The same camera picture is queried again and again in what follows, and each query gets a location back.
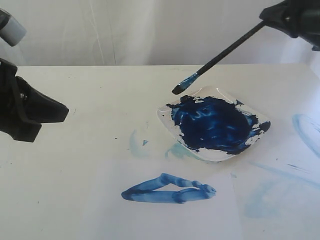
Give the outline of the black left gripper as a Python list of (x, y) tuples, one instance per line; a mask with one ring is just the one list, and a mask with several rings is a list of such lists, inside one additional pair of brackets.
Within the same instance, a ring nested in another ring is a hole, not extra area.
[(33, 143), (44, 123), (62, 123), (69, 109), (22, 77), (17, 66), (0, 60), (0, 131), (15, 141)]

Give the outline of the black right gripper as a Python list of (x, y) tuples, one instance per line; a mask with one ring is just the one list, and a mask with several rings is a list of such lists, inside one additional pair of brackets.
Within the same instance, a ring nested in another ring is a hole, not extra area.
[(279, 30), (291, 38), (300, 36), (320, 51), (320, 1), (284, 0), (262, 10), (259, 18), (266, 26)]

